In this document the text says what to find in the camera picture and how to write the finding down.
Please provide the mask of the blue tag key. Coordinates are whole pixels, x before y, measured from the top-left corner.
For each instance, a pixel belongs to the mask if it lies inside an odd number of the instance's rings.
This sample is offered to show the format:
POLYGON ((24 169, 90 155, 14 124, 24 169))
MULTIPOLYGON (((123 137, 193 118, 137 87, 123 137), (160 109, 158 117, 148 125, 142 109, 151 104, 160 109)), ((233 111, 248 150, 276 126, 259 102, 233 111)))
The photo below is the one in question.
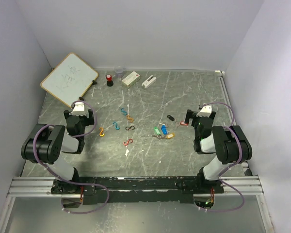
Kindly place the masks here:
POLYGON ((164 124, 161 125, 161 131, 164 135, 168 134, 167 127, 164 124))

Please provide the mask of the green tag key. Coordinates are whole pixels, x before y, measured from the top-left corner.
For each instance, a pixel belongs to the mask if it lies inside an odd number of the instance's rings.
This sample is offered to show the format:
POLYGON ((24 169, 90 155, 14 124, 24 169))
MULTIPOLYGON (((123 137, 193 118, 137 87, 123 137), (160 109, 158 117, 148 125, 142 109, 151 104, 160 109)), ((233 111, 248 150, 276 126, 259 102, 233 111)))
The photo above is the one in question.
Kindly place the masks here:
POLYGON ((161 132, 160 132, 160 130, 159 130, 157 127, 155 127, 155 128, 154 128, 154 131, 155 131, 155 134, 153 135, 153 137, 155 137, 155 138, 160 138, 160 137, 161 137, 161 132))

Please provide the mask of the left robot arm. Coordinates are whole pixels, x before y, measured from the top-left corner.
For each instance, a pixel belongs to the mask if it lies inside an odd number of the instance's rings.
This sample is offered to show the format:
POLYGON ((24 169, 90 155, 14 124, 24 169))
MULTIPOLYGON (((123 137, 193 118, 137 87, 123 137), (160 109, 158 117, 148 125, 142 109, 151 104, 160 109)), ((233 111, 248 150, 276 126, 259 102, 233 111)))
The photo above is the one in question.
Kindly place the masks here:
POLYGON ((37 124, 21 147, 24 160, 40 164, 70 194, 80 190, 78 171, 68 164, 60 153, 81 154, 85 146, 85 128, 95 127, 93 110, 65 110, 66 126, 37 124))

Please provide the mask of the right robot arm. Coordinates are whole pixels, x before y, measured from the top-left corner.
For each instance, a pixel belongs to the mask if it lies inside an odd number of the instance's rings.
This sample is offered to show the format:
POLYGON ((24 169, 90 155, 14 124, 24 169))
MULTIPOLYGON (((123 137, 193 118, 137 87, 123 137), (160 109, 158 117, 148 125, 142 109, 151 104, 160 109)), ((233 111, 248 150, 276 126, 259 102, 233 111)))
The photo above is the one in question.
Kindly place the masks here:
POLYGON ((200 169, 196 187, 207 193, 221 184, 219 178, 231 167, 251 159, 252 147, 239 125, 213 126, 215 111, 187 110, 184 123, 192 120, 194 150, 197 154, 215 154, 211 162, 200 169))

